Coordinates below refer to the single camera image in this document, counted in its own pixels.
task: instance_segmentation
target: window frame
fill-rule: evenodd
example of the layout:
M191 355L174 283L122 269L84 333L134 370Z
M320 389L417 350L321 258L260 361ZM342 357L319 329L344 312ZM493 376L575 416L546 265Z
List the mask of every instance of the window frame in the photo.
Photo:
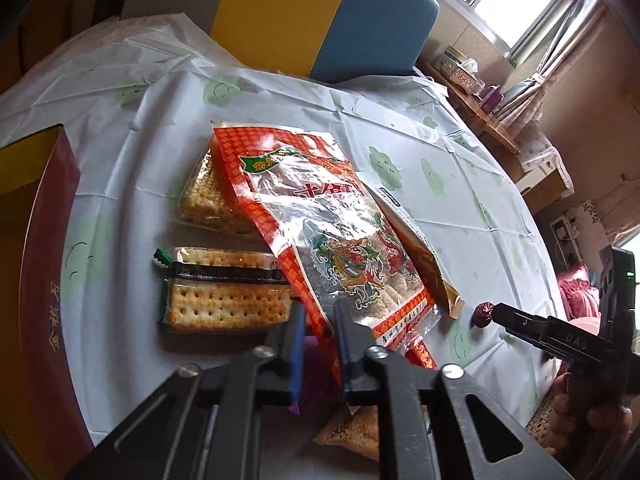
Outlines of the window frame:
M457 10L493 44L496 50L516 68L533 52L574 0L551 0L513 46L509 46L475 11L481 0L444 0Z

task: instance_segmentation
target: screw head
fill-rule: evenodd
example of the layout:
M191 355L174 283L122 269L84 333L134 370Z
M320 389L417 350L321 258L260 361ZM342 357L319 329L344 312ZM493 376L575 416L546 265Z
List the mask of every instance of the screw head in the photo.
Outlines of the screw head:
M372 359L384 359L389 355L389 350L382 346L370 346L367 348L367 355Z
M442 374L447 379L459 379L465 374L465 371L458 365L450 364L442 367Z
M263 359L276 355L276 352L273 350L273 348L267 345L257 346L253 350L251 350L251 353L256 357L261 357Z
M180 377L189 379L189 378L195 377L199 373L200 373L200 367L198 365L187 363L187 364L181 364L180 366L178 366L178 375L180 375Z

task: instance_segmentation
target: white tablecloth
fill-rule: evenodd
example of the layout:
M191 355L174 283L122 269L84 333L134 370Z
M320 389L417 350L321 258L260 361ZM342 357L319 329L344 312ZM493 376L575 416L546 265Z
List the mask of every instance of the white tablecloth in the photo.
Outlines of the white tablecloth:
M449 107L442 87L368 76L335 89L249 70L175 15L100 24L0 97L1 145L60 122L81 170L61 311L69 368L95 442L181 362L216 364L252 343L162 334L156 323L162 298L155 248L248 247L174 221L212 120L328 131L357 170L379 171L466 301L459 320L443 318L428 336L436 362L465 366L518 421L529 420L555 365L542 364L539 351L497 326L471 329L469 320L483 301L563 318L558 287L516 187ZM398 172L380 170L386 161ZM278 439L288 447L278 456L293 465L280 464L280 472L295 478L305 449L306 478L335 478L335 463L322 457L337 451L315 449L300 420L287 424ZM357 478L353 463L360 462L353 461L344 461L345 471Z

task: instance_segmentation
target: crackers in plastic wrap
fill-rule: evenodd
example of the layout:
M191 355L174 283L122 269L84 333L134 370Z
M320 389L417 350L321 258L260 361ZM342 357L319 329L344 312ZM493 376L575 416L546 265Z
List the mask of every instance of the crackers in plastic wrap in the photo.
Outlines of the crackers in plastic wrap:
M305 303L334 371L329 320L337 300L379 344L398 345L433 298L333 137L254 125L214 134L242 210Z
M253 222L240 211L215 139L207 146L182 190L178 218L222 234L262 239Z
M174 330L263 329L289 319L291 289L272 254L176 248L164 322Z
M414 328L409 330L398 346L397 352L411 364L421 368L437 369L436 363L424 343L424 335L433 328L442 314L437 308L429 313ZM428 418L425 406L422 415ZM361 406L351 414L342 406L322 428L314 442L321 446L341 446L360 455L378 460L380 438L378 433L378 407Z

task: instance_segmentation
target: cracker package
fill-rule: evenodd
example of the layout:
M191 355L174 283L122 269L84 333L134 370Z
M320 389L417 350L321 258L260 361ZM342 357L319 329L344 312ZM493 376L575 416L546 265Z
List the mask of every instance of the cracker package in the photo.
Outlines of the cracker package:
M163 321L183 332L263 329L289 319L291 289L272 254L178 247Z
M414 365L422 368L437 369L435 361L427 349L423 336L440 319L437 308L432 309L418 325L409 330L398 346L397 352ZM422 416L428 424L429 413L422 407ZM378 407L361 406L350 413L347 406L341 406L331 420L315 437L314 442L321 446L341 446L349 451L379 459L380 437L378 428Z
M414 263L423 283L433 293L436 303L447 307L453 319L460 316L465 302L460 293L444 279L436 252L424 236L418 224L411 218L401 203L394 198L380 182L380 178L371 172L358 172L358 178L367 187L379 208L393 226L405 250Z
M329 320L356 322L394 348L433 306L396 233L332 136L297 128L214 128L239 205L278 257L334 363Z
M193 168L178 200L178 219L227 235L261 240L260 233L238 207L216 139Z

